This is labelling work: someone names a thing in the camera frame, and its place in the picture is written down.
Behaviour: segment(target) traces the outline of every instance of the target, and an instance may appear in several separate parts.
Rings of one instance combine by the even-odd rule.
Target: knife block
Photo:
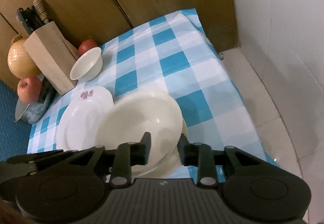
[[[64,38],[54,21],[35,30],[24,47],[59,94],[77,85],[77,80],[70,79],[70,71],[79,58],[77,49]]]

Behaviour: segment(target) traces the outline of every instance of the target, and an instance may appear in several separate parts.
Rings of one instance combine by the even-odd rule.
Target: tile floor
[[[243,97],[265,151],[282,169],[302,178],[289,134],[259,76],[239,49],[223,53],[223,63]],[[308,212],[304,221],[308,222]]]

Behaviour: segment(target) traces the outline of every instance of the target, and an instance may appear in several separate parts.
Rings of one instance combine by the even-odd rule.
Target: red apple
[[[18,83],[18,97],[22,102],[34,103],[38,101],[42,90],[42,82],[37,77],[25,77]]]
[[[85,40],[79,46],[79,55],[82,56],[85,52],[97,46],[97,43],[93,39]]]

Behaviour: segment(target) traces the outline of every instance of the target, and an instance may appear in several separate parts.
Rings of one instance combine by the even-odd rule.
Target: blue wall
[[[0,161],[26,154],[30,124],[14,122],[18,95],[0,80]]]

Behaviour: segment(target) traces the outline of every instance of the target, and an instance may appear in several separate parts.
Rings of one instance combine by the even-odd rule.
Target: tablecloth
[[[206,143],[214,150],[233,145],[265,160],[250,115],[195,9],[154,19],[101,49],[101,73],[56,96],[43,118],[32,126],[28,153],[56,149],[55,132],[62,114],[71,97],[81,90],[104,86],[118,100],[129,91],[148,86],[159,87],[176,100],[190,142]]]

